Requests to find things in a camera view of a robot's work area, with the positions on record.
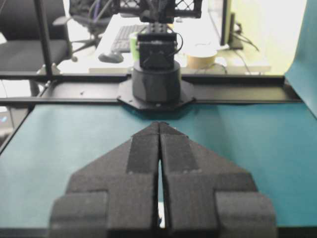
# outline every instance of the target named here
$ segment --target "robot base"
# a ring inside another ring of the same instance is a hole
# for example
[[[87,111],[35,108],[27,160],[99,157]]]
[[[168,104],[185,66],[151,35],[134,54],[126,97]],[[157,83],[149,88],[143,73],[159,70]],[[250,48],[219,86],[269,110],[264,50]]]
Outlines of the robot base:
[[[180,66],[172,70],[144,70],[134,65],[132,79],[120,83],[117,99],[138,110],[173,111],[194,98],[194,86],[180,79]]]

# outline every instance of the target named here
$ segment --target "octagonal mounting plate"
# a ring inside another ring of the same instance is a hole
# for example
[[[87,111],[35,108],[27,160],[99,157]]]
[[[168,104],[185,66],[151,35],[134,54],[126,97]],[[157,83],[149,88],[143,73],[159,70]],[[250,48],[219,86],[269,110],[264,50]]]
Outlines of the octagonal mounting plate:
[[[132,92],[132,79],[119,84],[117,99],[141,111],[173,111],[195,100],[194,86],[191,83],[181,81],[180,99],[175,102],[160,104],[148,103],[134,97]]]

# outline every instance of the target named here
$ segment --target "black cylindrical base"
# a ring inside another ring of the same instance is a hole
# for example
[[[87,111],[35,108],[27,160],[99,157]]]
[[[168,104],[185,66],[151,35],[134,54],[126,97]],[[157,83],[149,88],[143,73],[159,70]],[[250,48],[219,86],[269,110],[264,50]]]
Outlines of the black cylindrical base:
[[[180,65],[169,70],[147,70],[135,62],[132,72],[134,97],[149,103],[168,103],[180,98]]]

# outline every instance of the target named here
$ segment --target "chair wheel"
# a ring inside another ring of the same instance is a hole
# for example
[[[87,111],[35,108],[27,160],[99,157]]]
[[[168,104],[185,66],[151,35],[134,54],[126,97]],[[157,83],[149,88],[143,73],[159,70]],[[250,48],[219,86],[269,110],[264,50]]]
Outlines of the chair wheel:
[[[71,57],[71,60],[72,60],[73,62],[77,62],[77,61],[78,61],[78,58],[77,58],[76,56],[72,56],[72,57]]]

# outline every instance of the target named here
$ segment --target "computer keyboard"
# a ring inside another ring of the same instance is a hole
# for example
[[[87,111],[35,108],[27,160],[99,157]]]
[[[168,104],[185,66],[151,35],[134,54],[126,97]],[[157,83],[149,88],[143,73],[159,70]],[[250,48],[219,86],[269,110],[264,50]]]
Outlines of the computer keyboard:
[[[118,51],[121,53],[129,53],[130,52],[129,35],[133,32],[140,32],[145,27],[146,25],[121,26],[111,46],[111,50]]]

